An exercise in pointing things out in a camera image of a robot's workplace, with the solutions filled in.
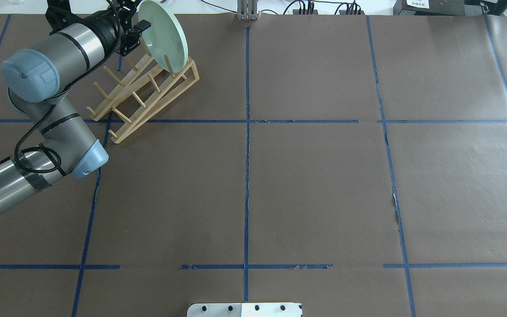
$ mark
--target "light green plate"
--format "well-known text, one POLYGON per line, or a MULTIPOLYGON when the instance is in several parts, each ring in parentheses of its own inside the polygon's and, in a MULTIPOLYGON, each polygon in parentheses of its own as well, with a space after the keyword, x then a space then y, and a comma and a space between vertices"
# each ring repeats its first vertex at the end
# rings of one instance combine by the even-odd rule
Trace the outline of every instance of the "light green plate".
POLYGON ((138 18, 151 23, 151 27, 142 33, 151 56, 161 67, 168 70, 164 58, 167 55, 173 72, 181 72, 187 64, 189 50, 183 28, 177 18, 155 0, 145 0, 140 4, 138 18))

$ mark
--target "metal bracket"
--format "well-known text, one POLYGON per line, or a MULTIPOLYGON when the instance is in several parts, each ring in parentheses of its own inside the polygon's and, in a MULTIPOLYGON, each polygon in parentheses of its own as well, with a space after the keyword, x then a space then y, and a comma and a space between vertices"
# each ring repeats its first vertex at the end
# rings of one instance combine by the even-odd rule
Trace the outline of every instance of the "metal bracket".
POLYGON ((302 317, 299 303, 193 304, 187 317, 302 317))
POLYGON ((257 20, 257 0, 238 0, 238 20, 257 20))

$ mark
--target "robotic arm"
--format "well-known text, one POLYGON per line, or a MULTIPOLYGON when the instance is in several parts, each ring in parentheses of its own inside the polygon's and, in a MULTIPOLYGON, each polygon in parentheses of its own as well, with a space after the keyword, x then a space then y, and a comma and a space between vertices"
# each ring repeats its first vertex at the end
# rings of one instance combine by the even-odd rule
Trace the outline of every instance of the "robotic arm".
POLYGON ((66 94, 114 52, 126 56, 137 48, 150 26, 145 20, 132 26, 141 0, 107 2, 106 10, 80 18, 72 14, 69 0, 48 0, 50 36, 2 63, 10 103, 35 124, 0 162, 0 214, 68 174, 82 178, 107 162, 109 156, 66 94), (36 129, 45 141, 20 150, 36 129))

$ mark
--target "white floor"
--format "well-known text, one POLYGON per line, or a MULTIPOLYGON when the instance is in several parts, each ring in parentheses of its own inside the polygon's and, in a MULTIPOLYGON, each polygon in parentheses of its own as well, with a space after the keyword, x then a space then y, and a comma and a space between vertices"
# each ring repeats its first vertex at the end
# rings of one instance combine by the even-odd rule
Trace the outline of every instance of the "white floor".
MULTIPOLYGON (((22 0, 0 0, 0 14, 20 13, 20 14, 43 14, 46 12, 45 0, 23 0, 22 4, 13 4, 22 0)), ((212 4, 236 10, 237 0, 207 0, 212 4)), ((392 15, 392 7, 396 0, 358 0, 358 4, 368 15, 392 15)), ((259 0, 258 9, 270 9, 280 14, 290 3, 290 0, 259 0)), ((76 14, 90 14, 97 10, 106 8, 105 0, 70 0, 72 12, 76 14)), ((164 6, 173 13, 219 13, 224 12, 219 8, 209 6, 200 0, 166 0, 164 6)), ((334 14, 337 4, 316 3, 315 9, 319 14, 334 14)))

